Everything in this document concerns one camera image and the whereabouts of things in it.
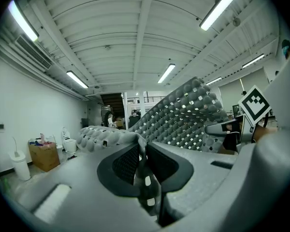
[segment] white toilet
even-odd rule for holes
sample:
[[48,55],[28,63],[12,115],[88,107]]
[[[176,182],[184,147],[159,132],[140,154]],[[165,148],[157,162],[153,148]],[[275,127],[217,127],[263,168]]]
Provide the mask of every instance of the white toilet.
[[66,152],[69,153],[76,152],[76,140],[70,138],[70,133],[65,127],[62,128],[61,136],[62,136],[62,144]]

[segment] brown box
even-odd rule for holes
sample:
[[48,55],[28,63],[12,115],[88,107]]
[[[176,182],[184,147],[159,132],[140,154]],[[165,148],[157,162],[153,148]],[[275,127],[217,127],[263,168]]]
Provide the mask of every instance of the brown box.
[[55,143],[43,146],[29,145],[29,152],[32,162],[45,172],[57,167],[60,164]]

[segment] tube light fixture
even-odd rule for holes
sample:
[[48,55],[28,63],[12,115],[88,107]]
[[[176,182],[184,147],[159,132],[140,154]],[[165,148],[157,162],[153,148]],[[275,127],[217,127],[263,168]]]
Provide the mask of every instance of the tube light fixture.
[[165,73],[162,75],[158,83],[162,83],[164,79],[171,73],[171,71],[175,68],[175,64],[170,64],[169,67],[166,69]]
[[68,71],[67,75],[72,78],[74,81],[76,81],[80,86],[82,86],[83,88],[88,88],[88,86],[77,77],[77,75],[74,74],[73,71]]
[[233,0],[218,0],[218,2],[212,7],[209,13],[206,15],[200,27],[207,31],[210,26],[218,19],[218,17],[225,11]]
[[36,41],[38,39],[38,33],[35,32],[28,24],[22,13],[20,12],[18,6],[16,5],[15,1],[12,0],[8,6],[9,11],[11,12],[12,16],[14,17],[15,21],[19,24],[22,30],[27,34],[27,36],[32,40]]
[[244,64],[242,67],[246,68],[247,66],[252,65],[253,63],[257,62],[258,60],[260,60],[263,57],[264,57],[264,54],[262,53],[260,56],[254,58],[252,61],[248,62],[247,64]]
[[221,80],[221,79],[222,79],[222,77],[218,77],[218,78],[216,78],[215,80],[210,81],[210,82],[207,83],[206,85],[211,85],[212,83],[217,82],[217,81],[219,81],[219,80]]

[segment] air conditioning vent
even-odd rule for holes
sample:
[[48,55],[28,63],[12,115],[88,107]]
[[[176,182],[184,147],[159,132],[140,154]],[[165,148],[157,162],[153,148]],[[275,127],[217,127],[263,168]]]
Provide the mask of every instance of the air conditioning vent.
[[49,59],[34,43],[27,40],[24,36],[19,36],[15,43],[21,47],[21,50],[32,60],[40,64],[45,69],[52,66],[52,60]]

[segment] railing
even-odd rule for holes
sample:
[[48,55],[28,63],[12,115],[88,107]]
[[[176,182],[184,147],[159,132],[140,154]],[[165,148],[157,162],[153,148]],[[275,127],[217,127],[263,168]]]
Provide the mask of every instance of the railing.
[[[148,96],[148,97],[144,97],[144,102],[145,103],[148,103],[148,102],[158,103],[164,97],[165,96]],[[127,102],[128,102],[128,104],[137,104],[137,103],[140,103],[140,98],[139,97],[130,97],[130,98],[127,98]]]

